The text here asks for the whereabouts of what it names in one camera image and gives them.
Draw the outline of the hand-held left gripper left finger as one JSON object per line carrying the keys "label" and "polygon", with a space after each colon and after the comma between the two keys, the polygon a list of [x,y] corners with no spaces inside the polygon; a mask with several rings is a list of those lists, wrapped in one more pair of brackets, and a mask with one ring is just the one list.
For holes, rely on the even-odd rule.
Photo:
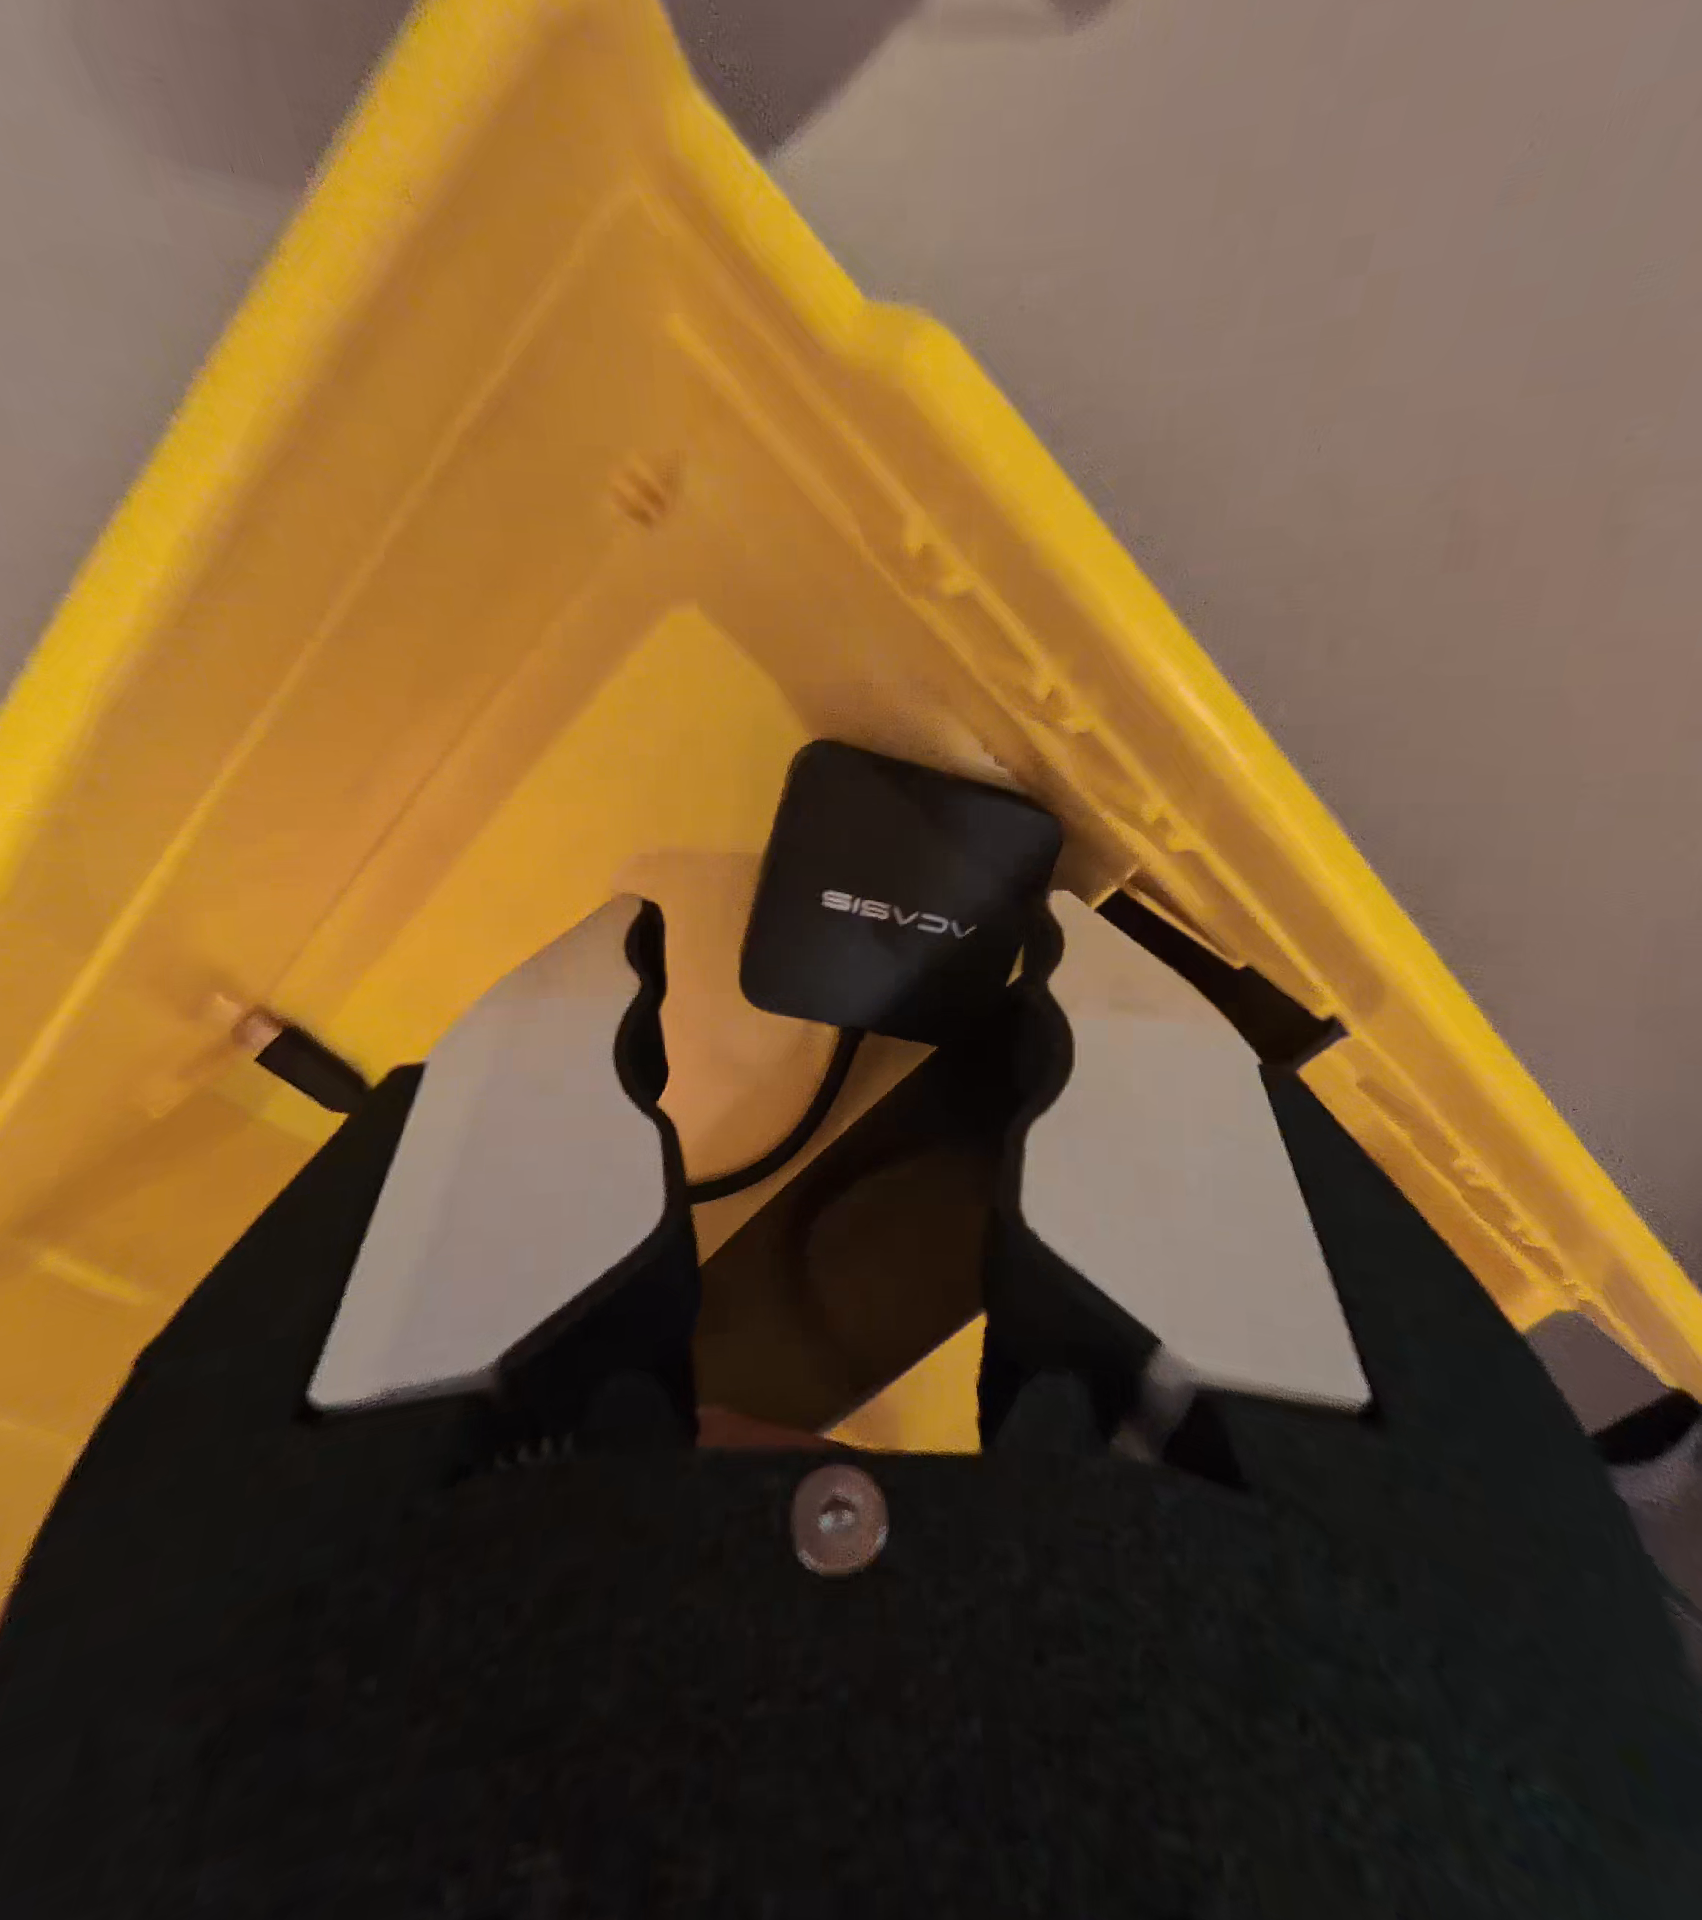
{"label": "hand-held left gripper left finger", "polygon": [[309,1377],[314,1409],[491,1389],[571,1420],[639,1370],[689,1408],[696,1244],[662,1112],[664,991],[662,912],[617,897],[455,1017]]}

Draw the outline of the grey desk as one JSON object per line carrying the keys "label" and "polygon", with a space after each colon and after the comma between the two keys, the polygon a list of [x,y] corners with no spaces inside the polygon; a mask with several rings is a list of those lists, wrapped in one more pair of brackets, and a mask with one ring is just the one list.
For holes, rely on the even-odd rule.
{"label": "grey desk", "polygon": [[[405,4],[0,4],[0,701]],[[672,4],[1702,1282],[1702,4]]]}

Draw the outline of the yellow plastic bin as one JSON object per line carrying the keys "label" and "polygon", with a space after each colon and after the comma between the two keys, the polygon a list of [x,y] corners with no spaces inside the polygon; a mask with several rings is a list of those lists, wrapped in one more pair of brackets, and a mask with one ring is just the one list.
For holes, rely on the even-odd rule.
{"label": "yellow plastic bin", "polygon": [[1001,775],[1338,1021],[1304,1079],[1521,1334],[1702,1296],[1030,427],[868,300],[660,4],[419,4],[0,709],[0,1616],[139,1351],[373,1076],[789,757]]}

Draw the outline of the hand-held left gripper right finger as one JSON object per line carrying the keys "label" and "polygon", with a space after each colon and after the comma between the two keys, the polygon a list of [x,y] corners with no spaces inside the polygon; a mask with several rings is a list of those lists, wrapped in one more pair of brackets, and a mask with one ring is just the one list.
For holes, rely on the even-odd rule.
{"label": "hand-held left gripper right finger", "polygon": [[1373,1391],[1262,1071],[1190,983],[1068,892],[1004,1003],[978,1423],[1037,1380],[1094,1427],[1204,1394],[1364,1415]]}

